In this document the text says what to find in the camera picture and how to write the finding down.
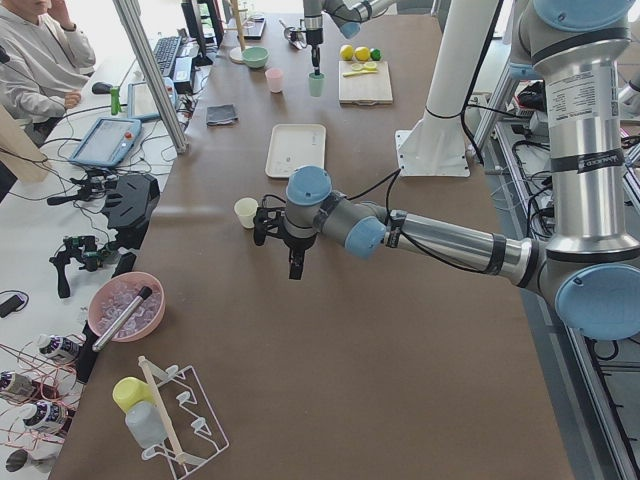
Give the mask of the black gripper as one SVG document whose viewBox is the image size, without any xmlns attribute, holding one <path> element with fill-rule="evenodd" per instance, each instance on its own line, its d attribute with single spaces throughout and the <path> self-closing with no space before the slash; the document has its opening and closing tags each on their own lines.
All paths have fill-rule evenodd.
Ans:
<svg viewBox="0 0 640 480">
<path fill-rule="evenodd" d="M 324 42 L 324 31 L 322 28 L 307 29 L 305 32 L 306 41 L 311 46 L 311 60 L 313 66 L 313 72 L 315 76 L 321 74 L 320 70 L 320 45 Z"/>
<path fill-rule="evenodd" d="M 290 234 L 287 230 L 283 233 L 283 241 L 289 248 L 289 278 L 300 280 L 304 269 L 304 252 L 310 249 L 316 240 L 317 235 L 299 238 Z"/>
</svg>

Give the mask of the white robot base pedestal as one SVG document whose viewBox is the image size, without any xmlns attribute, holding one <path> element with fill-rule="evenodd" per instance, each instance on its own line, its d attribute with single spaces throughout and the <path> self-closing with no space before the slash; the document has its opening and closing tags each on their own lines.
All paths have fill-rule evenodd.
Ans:
<svg viewBox="0 0 640 480">
<path fill-rule="evenodd" d="M 423 117 L 396 132 L 402 176 L 470 175 L 462 121 L 501 8 L 491 0 L 450 4 Z"/>
</svg>

